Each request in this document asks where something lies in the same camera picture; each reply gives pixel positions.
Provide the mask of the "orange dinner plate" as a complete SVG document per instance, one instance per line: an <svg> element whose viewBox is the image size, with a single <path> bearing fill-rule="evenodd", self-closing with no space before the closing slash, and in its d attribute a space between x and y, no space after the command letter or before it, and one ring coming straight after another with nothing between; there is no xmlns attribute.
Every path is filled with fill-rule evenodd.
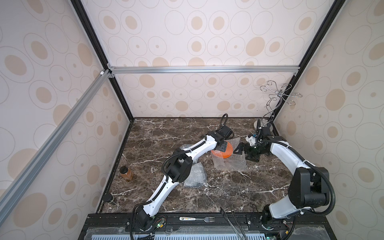
<svg viewBox="0 0 384 240"><path fill-rule="evenodd" d="M226 144L226 150L224 152L219 150L212 150L211 154L222 159L229 158L233 154L234 149L231 143L226 142Z"/></svg>

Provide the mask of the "bubble wrap sheet around orange plate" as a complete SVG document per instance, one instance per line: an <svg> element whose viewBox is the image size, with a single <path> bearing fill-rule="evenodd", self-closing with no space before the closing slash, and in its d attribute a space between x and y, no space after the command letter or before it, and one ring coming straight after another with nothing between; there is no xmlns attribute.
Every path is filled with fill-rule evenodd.
<svg viewBox="0 0 384 240"><path fill-rule="evenodd" d="M233 149L235 149L238 144L240 143L241 138L235 138L231 140L227 140L227 142L231 143L233 146ZM245 154L242 155L236 155L232 154L227 159L218 158L214 155L212 155L214 167L219 171L225 171L225 172L245 172L248 170Z"/></svg>

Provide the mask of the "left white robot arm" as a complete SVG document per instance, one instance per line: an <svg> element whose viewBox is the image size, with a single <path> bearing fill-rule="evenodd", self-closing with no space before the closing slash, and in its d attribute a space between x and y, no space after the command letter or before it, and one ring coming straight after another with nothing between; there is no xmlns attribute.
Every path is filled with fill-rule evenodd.
<svg viewBox="0 0 384 240"><path fill-rule="evenodd" d="M224 114L218 129L208 132L191 147L177 148L163 162L161 170L164 177L145 203L135 205L130 223L131 227L138 223L142 230L147 231L154 222L153 217L159 212L161 205L172 190L189 177L194 162L210 151L226 151L227 140L233 135L232 129L226 126L227 120L228 114Z"/></svg>

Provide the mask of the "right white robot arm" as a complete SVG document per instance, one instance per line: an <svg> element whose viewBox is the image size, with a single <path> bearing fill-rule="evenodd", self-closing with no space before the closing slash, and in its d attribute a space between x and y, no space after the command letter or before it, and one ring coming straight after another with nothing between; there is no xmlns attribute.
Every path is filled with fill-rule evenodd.
<svg viewBox="0 0 384 240"><path fill-rule="evenodd" d="M328 170L310 163L285 138L273 136L267 127L258 127L256 134L249 135L246 142L234 149L234 154L244 154L252 162L258 162L261 155L268 153L278 157L293 176L287 196L264 207L261 223L265 228L273 220L303 214L326 216L333 211L336 193Z"/></svg>

